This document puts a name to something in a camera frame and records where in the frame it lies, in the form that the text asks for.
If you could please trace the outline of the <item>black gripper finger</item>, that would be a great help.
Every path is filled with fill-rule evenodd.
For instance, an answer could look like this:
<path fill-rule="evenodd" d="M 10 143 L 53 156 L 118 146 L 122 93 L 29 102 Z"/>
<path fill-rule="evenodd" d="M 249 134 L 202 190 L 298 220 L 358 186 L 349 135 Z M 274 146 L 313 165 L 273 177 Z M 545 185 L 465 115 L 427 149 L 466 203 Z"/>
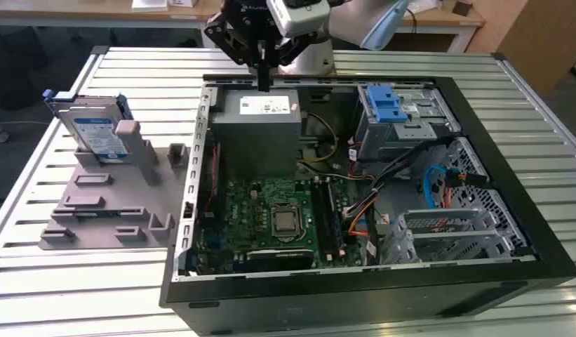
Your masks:
<path fill-rule="evenodd" d="M 263 40 L 263 91 L 269 91 L 271 85 L 271 69 L 289 65 L 303 49 L 315 40 L 315 32 L 298 35 L 279 44 L 281 35 L 271 34 Z"/>
<path fill-rule="evenodd" d="M 263 91 L 263 59 L 259 51 L 259 43 L 246 45 L 245 42 L 238 40 L 237 34 L 227 24 L 222 12 L 218 12 L 210 17 L 204 32 L 233 62 L 237 65 L 246 65 L 253 69 L 257 90 Z"/>

